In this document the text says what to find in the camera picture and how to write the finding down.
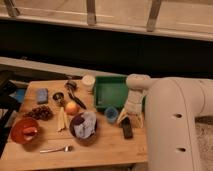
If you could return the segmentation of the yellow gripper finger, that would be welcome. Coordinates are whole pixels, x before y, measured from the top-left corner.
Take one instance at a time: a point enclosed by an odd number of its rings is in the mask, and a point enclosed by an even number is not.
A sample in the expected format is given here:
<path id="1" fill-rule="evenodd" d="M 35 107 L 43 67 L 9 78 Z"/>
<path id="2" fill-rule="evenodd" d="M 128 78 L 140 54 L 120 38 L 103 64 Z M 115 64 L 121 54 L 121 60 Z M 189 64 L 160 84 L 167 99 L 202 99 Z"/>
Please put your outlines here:
<path id="1" fill-rule="evenodd" d="M 121 112 L 120 112 L 120 114 L 119 114 L 119 116 L 118 116 L 118 118 L 117 118 L 117 124 L 120 124 L 121 121 L 123 119 L 125 119 L 127 116 L 128 116 L 128 114 L 127 114 L 126 110 L 122 109 Z"/>
<path id="2" fill-rule="evenodd" d="M 143 128 L 144 126 L 143 113 L 141 113 L 140 115 L 136 115 L 136 125 L 137 125 L 137 128 Z"/>

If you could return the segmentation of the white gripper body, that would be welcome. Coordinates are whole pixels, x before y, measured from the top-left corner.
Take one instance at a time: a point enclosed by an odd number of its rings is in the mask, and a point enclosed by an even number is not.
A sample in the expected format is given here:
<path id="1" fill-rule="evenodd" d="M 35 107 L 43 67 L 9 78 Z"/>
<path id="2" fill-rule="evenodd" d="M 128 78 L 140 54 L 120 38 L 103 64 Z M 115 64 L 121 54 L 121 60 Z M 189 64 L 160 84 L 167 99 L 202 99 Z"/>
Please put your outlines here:
<path id="1" fill-rule="evenodd" d="M 130 90 L 124 105 L 128 114 L 139 115 L 142 112 L 142 101 L 145 97 L 143 91 Z"/>

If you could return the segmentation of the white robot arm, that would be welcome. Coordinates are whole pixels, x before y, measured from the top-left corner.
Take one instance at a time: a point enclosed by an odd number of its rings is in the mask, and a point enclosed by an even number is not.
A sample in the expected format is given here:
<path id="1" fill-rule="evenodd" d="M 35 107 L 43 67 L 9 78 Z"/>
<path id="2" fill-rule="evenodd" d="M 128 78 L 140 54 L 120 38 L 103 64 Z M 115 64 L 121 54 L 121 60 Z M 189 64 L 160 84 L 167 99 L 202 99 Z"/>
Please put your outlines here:
<path id="1" fill-rule="evenodd" d="M 131 74 L 121 118 L 143 113 L 149 171 L 202 171 L 195 119 L 213 116 L 213 79 Z"/>

